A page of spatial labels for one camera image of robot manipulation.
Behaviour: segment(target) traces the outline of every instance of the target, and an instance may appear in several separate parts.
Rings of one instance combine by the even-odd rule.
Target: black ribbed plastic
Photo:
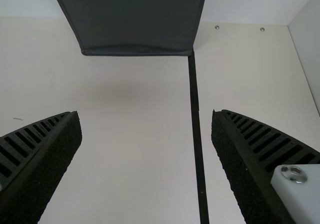
[[[81,141],[77,112],[0,138],[0,223],[38,223]]]
[[[2,191],[43,145],[43,141],[70,112],[27,125],[0,138],[0,184]]]
[[[285,164],[320,164],[320,153],[291,136],[238,113],[222,110],[242,141],[268,173]]]
[[[247,223],[293,224],[270,184],[283,164],[320,163],[320,153],[259,121],[222,110],[212,116],[212,143]]]

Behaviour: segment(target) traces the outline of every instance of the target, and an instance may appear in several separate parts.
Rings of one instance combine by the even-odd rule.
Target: white floor
[[[187,57],[85,57],[63,19],[0,19],[0,39],[0,135],[82,125],[40,223],[200,222]]]
[[[318,151],[319,114],[287,27],[202,23],[194,46],[210,220],[244,223],[210,139],[213,109],[247,115]]]
[[[244,223],[211,143],[230,109],[320,150],[287,27],[201,24],[195,43],[211,223]],[[84,57],[64,19],[0,18],[0,136],[78,110],[83,142],[40,223],[199,223],[186,57]]]

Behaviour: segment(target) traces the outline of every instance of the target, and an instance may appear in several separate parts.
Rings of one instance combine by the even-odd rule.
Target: black textured foam
[[[212,116],[217,150],[247,223],[294,223],[270,184],[275,167],[318,163],[320,153],[261,122],[223,110]]]
[[[33,224],[39,221],[81,144],[81,127],[78,114],[72,112],[39,121],[5,137],[13,138],[17,132],[22,133],[35,147],[32,150],[27,145],[22,145],[22,142],[25,142],[21,142],[21,139],[20,141],[12,139],[23,149],[29,148],[29,154],[28,157],[23,157],[19,153],[12,154],[19,159],[20,165],[24,166],[19,169],[18,165],[12,170],[13,173],[18,173],[0,192],[0,223]],[[2,142],[0,146],[3,147],[4,144],[5,148],[11,146],[7,141]]]

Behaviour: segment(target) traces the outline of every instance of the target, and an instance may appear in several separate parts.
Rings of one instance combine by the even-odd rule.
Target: ventilation slot
[[[269,156],[271,156],[273,153],[275,153],[276,151],[280,150],[282,147],[284,147],[285,145],[287,145],[291,140],[289,138],[285,139],[284,141],[282,141],[279,145],[276,145],[274,148],[270,149],[269,151],[267,151],[265,154],[263,154],[260,158],[259,161],[263,161],[265,159],[267,159]]]
[[[249,121],[249,119],[245,119],[243,122],[241,122],[237,128],[240,129],[241,127],[243,127],[244,124],[246,124]]]
[[[252,127],[255,124],[255,121],[251,122],[245,129],[243,129],[240,133],[243,134],[245,133],[247,130],[249,130],[250,127]]]
[[[55,126],[55,123],[52,120],[48,120],[48,122],[52,125]]]
[[[290,157],[292,157],[295,154],[297,154],[302,149],[303,149],[302,146],[296,145],[294,148],[292,148],[291,150],[287,151],[285,154],[281,155],[276,160],[274,160],[269,165],[267,165],[265,167],[265,170],[267,172],[273,171],[278,165],[283,164],[286,160],[288,160]]]
[[[271,142],[273,142],[275,139],[277,139],[279,136],[281,136],[280,133],[274,134],[272,137],[270,137],[268,140],[264,141],[261,145],[257,146],[254,149],[254,153],[258,153],[259,151],[261,151],[263,148],[265,148],[267,145],[269,145]]]
[[[40,122],[40,124],[44,127],[44,129],[47,130],[47,132],[50,132],[50,128],[44,123],[44,122]]]
[[[0,163],[0,173],[5,177],[9,177],[12,174],[12,171]]]
[[[19,139],[22,140],[32,150],[35,148],[34,145],[27,138],[25,138],[20,132],[16,132],[15,135],[19,137]]]
[[[315,158],[315,155],[308,153],[307,155],[305,155],[304,157],[302,157],[300,160],[298,160],[295,164],[299,165],[299,164],[309,164],[309,162]]]
[[[0,153],[4,155],[9,161],[11,161],[15,166],[21,164],[16,158],[14,158],[9,152],[7,152],[2,146],[0,146]]]
[[[235,124],[238,123],[242,119],[242,116],[239,116],[237,119],[235,119]]]
[[[36,143],[40,143],[41,142],[41,140],[32,131],[30,131],[28,128],[26,128],[24,130],[25,130],[26,133],[28,133],[29,136],[31,136],[31,138],[33,140],[36,141]]]
[[[15,149],[20,155],[23,157],[27,157],[28,153],[23,150],[20,146],[18,146],[13,140],[11,140],[9,137],[6,137],[4,139],[10,146],[12,146],[13,149]]]
[[[258,125],[255,129],[253,129],[251,132],[249,132],[247,135],[244,136],[245,140],[248,140],[251,136],[253,136],[262,127],[263,127],[263,125]]]
[[[255,144],[258,140],[260,140],[262,137],[264,137],[265,135],[267,135],[270,131],[271,131],[270,128],[264,130],[264,131],[261,132],[259,135],[257,135],[255,138],[253,138],[251,141],[249,141],[249,145]]]
[[[46,134],[44,134],[44,132],[39,128],[37,127],[36,125],[33,125],[34,129],[36,129],[37,132],[40,133],[40,135],[42,135],[43,137],[45,137]]]

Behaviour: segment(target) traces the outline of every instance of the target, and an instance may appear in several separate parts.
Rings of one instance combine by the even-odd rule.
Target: metal screw head
[[[305,183],[308,180],[307,174],[295,165],[284,165],[281,168],[282,175],[295,183]]]

